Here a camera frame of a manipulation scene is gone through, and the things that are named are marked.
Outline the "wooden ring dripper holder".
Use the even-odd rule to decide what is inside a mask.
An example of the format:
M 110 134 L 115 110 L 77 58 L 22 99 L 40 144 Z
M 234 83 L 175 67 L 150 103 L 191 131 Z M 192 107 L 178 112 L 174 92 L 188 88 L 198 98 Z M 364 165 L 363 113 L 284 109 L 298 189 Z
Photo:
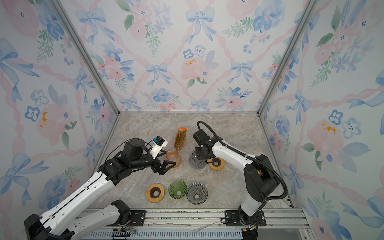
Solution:
M 208 162 L 209 167 L 214 171 L 220 171 L 225 167 L 225 161 L 221 158 L 212 158 Z

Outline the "orange coffee filter pack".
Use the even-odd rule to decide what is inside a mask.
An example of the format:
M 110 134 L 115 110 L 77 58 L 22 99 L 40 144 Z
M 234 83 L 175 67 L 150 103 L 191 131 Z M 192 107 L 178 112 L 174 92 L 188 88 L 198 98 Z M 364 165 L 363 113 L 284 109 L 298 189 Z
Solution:
M 175 136 L 175 143 L 174 143 L 174 148 L 177 151 L 181 151 L 183 149 L 186 137 L 187 137 L 187 128 L 179 127 L 177 134 Z

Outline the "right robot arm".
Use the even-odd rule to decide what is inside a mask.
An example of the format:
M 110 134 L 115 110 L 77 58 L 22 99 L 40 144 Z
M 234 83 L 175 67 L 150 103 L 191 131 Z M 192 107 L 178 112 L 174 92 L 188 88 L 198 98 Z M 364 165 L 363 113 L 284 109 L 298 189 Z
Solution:
M 221 158 L 244 173 L 248 195 L 238 209 L 238 219 L 244 225 L 254 224 L 257 213 L 279 186 L 268 157 L 252 157 L 226 144 L 220 137 L 210 137 L 202 129 L 195 132 L 193 138 L 198 144 L 196 154 L 199 160 Z

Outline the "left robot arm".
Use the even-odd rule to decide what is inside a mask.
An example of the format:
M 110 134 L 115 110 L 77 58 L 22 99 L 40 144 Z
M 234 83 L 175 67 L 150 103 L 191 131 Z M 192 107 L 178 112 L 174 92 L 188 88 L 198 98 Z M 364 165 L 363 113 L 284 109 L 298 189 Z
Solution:
M 106 160 L 79 189 L 42 215 L 32 214 L 24 221 L 29 240 L 79 240 L 108 225 L 126 226 L 134 220 L 131 209 L 122 200 L 113 201 L 106 208 L 79 218 L 91 203 L 115 187 L 131 173 L 151 168 L 164 175 L 175 162 L 159 160 L 167 152 L 168 142 L 158 136 L 149 143 L 133 138 L 124 149 Z

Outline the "grey glass dripper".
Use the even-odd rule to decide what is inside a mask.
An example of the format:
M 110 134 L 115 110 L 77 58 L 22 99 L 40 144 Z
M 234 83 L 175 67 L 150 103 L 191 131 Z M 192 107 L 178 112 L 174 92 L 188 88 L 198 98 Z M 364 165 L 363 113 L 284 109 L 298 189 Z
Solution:
M 208 198 L 208 190 L 202 183 L 192 183 L 187 189 L 187 199 L 193 205 L 201 205 Z

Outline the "grey glass carafe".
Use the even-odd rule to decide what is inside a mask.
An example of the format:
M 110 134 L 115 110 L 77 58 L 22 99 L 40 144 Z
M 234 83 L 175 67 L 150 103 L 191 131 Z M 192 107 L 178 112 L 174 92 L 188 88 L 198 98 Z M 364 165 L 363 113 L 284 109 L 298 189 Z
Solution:
M 206 160 L 199 160 L 197 158 L 197 151 L 193 151 L 189 158 L 189 165 L 196 170 L 203 169 L 207 164 Z

